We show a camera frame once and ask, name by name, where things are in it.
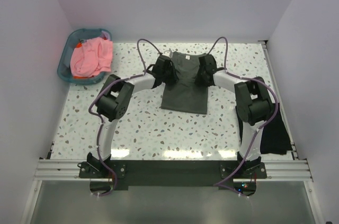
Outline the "dark green t-shirt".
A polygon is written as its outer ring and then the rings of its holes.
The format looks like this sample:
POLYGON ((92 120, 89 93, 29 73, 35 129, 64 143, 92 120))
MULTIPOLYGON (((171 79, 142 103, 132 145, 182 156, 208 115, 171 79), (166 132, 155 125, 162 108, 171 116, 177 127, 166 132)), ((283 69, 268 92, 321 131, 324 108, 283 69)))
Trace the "dark green t-shirt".
POLYGON ((207 114, 208 88, 195 84, 200 62, 199 58, 205 56, 188 55, 173 52, 171 60, 178 81, 173 85, 165 85, 161 108, 165 110, 207 114))

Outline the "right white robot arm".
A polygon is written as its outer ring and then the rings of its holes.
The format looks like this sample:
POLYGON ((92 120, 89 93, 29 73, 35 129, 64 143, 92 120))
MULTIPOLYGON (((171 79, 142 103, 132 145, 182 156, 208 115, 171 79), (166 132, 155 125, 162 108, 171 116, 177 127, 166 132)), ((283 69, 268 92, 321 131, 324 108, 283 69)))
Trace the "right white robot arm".
POLYGON ((240 177, 249 177, 255 171, 254 164, 261 161, 263 128, 278 112, 275 93, 261 77, 240 77, 226 68, 218 68, 212 55, 199 58, 195 84, 218 86, 235 94, 236 114, 243 125, 236 172, 240 177))

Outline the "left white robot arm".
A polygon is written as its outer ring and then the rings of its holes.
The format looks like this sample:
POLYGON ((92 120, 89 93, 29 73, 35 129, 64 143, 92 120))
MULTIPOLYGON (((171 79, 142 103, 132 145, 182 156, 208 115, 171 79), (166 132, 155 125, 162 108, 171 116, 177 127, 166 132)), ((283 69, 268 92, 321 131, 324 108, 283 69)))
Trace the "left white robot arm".
POLYGON ((145 73, 122 79, 114 74, 104 83, 100 93, 89 107, 89 113, 100 118, 95 150, 87 155, 87 163, 97 177, 105 177, 110 171, 111 145, 115 128, 125 115, 134 93, 154 89, 178 81, 174 63, 165 55, 158 56, 155 64, 145 73))

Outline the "pink t-shirt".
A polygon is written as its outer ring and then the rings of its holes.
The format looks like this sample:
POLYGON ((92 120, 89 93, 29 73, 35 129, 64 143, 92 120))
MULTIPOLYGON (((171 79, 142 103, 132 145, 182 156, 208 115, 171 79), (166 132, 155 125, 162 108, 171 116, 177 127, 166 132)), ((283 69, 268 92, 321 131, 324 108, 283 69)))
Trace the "pink t-shirt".
POLYGON ((88 39, 75 48, 70 61, 74 76, 90 78, 101 72, 110 72, 113 60, 113 42, 101 37, 88 39))

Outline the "black folded t-shirt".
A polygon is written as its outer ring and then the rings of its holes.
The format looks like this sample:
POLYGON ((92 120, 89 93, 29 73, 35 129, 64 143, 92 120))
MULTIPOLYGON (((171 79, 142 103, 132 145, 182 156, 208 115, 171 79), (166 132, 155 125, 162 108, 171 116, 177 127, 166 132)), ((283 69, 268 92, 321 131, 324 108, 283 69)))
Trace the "black folded t-shirt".
POLYGON ((279 106, 274 119, 261 129, 256 137, 253 135, 262 122, 251 126, 249 123, 243 122, 239 114, 237 119, 240 136, 240 149, 237 154, 239 158, 255 159, 259 154, 285 155, 292 149, 279 106))

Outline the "teal laundry basket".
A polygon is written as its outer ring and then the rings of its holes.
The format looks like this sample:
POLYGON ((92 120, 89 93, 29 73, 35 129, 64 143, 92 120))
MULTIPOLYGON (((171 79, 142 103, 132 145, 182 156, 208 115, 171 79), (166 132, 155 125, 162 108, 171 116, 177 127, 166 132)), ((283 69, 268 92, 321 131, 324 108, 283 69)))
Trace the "teal laundry basket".
POLYGON ((103 28, 96 29, 82 28, 72 32, 68 36, 57 68, 57 75, 59 76, 60 79, 67 83, 78 85, 93 85, 103 80, 105 72, 101 72, 97 76, 90 78, 75 78, 72 75, 70 69, 71 57, 76 46, 84 40, 96 37, 107 37, 109 40, 111 40, 112 34, 110 31, 103 28))

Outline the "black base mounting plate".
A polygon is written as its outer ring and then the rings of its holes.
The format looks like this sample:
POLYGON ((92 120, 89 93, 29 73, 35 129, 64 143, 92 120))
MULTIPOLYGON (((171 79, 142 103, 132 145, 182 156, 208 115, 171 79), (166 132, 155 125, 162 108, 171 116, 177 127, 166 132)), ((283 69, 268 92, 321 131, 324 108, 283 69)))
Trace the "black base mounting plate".
POLYGON ((117 191, 131 186, 205 187, 225 179, 238 166, 236 160, 110 160, 77 164, 79 178, 90 180, 91 191, 117 191))

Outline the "aluminium frame rail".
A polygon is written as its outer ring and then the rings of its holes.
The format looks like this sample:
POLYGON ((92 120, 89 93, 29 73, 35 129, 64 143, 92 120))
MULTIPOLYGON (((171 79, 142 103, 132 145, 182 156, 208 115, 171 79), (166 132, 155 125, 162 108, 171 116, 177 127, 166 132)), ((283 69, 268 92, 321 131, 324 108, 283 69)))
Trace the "aluminium frame rail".
MULTIPOLYGON (((67 181, 79 179, 78 164, 81 160, 42 159, 38 161, 34 178, 36 180, 67 181)), ((313 180, 306 160, 264 160, 269 181, 305 181, 313 180)))

